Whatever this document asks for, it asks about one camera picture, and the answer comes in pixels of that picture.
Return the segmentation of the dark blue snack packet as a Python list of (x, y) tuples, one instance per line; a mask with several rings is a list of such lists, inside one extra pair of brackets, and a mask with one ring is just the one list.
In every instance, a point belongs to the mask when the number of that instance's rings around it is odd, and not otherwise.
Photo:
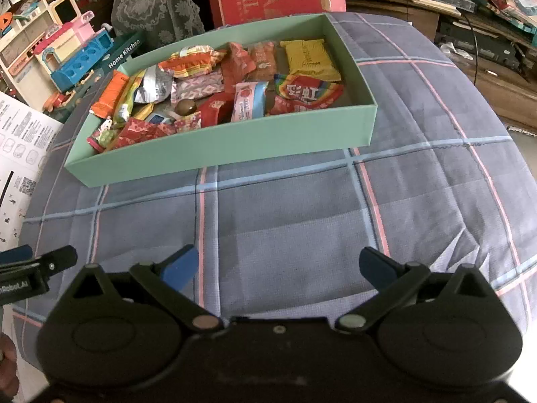
[(158, 112), (152, 112), (146, 119), (145, 122), (153, 125), (160, 124), (172, 124), (174, 122), (173, 118), (168, 115), (163, 115)]

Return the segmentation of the brown gold candy packet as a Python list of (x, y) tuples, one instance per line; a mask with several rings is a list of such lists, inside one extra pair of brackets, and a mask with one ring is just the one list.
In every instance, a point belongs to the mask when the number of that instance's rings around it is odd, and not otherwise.
[(187, 117), (197, 111), (197, 104), (192, 99), (181, 99), (176, 103), (174, 112), (180, 117)]

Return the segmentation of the yellow green snack bar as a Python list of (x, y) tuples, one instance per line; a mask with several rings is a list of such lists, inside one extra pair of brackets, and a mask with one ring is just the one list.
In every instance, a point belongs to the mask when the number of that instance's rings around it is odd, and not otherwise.
[(136, 96), (136, 91), (140, 87), (143, 78), (147, 70), (142, 69), (137, 72), (132, 77), (129, 77), (128, 83), (126, 84), (119, 101), (116, 105), (115, 112), (113, 114), (113, 127), (122, 128), (128, 122), (131, 117), (131, 113), (134, 107), (134, 98)]

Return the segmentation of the orange snack packet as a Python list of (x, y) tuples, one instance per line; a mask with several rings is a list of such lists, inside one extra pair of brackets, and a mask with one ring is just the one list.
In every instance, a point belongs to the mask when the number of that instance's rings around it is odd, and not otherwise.
[(129, 77), (114, 70), (113, 75), (99, 99), (90, 107), (90, 113), (98, 118), (111, 117)]

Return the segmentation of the pink patterned snack packet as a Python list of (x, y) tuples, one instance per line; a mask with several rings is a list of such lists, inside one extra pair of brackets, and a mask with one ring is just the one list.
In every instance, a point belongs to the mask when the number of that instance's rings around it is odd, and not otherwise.
[(170, 102), (175, 105), (181, 100), (199, 100), (224, 91), (224, 79), (221, 70), (209, 74), (175, 78), (171, 86)]

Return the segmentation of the silver purple snack bag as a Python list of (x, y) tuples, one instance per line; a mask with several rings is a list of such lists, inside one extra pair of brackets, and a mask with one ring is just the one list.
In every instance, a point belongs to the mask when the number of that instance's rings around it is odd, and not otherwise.
[(172, 74), (161, 69), (158, 64), (150, 66), (135, 92), (134, 102), (137, 104), (157, 104), (165, 101), (171, 94), (172, 82)]

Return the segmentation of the pink peach snack packet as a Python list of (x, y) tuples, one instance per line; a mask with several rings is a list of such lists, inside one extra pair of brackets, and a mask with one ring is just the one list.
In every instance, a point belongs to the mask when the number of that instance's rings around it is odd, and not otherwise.
[(232, 122), (263, 118), (266, 105), (266, 91), (269, 83), (242, 82), (236, 84)]

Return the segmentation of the rainbow candy bag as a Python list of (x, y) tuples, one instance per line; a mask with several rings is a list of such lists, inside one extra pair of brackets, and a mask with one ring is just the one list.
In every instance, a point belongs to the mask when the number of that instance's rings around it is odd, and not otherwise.
[(332, 105), (343, 94), (340, 83), (301, 75), (274, 75), (277, 101), (290, 110), (313, 110)]

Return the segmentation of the orange striped snack bag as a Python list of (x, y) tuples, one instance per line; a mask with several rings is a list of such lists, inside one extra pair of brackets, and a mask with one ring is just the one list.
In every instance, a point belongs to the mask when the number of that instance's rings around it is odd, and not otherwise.
[(181, 49), (158, 67), (175, 78), (204, 76), (211, 73), (228, 52), (211, 46), (189, 46)]

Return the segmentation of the yellow snack packet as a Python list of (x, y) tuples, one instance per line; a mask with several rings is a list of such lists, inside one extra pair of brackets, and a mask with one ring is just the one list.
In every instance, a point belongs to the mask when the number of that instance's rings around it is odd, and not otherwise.
[(322, 38), (281, 41), (280, 46), (286, 52), (290, 75), (314, 77), (326, 82), (342, 80)]

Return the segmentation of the orange brown snack bag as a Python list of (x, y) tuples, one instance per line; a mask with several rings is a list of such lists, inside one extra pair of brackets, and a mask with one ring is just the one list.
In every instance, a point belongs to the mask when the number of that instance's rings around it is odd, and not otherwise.
[(255, 64), (255, 69), (248, 74), (248, 81), (270, 82), (278, 70), (274, 43), (256, 43), (248, 48), (248, 52)]

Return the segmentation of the plaid blue bed cover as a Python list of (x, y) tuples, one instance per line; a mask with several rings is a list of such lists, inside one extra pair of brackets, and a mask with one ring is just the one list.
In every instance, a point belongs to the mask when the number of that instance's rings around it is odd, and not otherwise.
[(330, 316), (369, 299), (371, 245), (434, 271), (473, 264), (522, 328), (536, 323), (536, 183), (465, 75), (409, 24), (337, 14), (378, 104), (363, 148), (286, 156), (89, 188), (64, 167), (65, 124), (20, 241), (73, 245), (109, 271), (196, 245), (188, 295), (224, 317)]

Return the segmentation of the white printed instruction sheet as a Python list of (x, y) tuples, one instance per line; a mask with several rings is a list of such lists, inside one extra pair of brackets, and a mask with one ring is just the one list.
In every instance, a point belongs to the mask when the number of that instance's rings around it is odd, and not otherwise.
[(17, 246), (29, 202), (63, 125), (6, 94), (0, 98), (0, 247)]

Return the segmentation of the mint green cardboard box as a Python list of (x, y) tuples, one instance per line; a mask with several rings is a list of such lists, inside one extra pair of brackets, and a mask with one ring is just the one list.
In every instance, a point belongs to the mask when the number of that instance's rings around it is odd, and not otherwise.
[(371, 142), (378, 105), (359, 70), (334, 15), (292, 15), (212, 30), (134, 58), (120, 68), (128, 76), (157, 64), (186, 46), (221, 48), (234, 41), (323, 38), (342, 74), (346, 105), (224, 124), (164, 136), (131, 147), (97, 154), (87, 137), (99, 120), (88, 116), (65, 161), (65, 169), (88, 187), (283, 155), (300, 155)]

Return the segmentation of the toy kitchen playset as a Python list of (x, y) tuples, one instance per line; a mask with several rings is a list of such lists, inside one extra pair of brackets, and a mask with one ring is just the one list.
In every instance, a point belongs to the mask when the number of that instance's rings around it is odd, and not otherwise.
[(92, 77), (119, 68), (145, 42), (116, 36), (76, 0), (23, 0), (1, 14), (1, 77), (38, 111), (68, 110)]

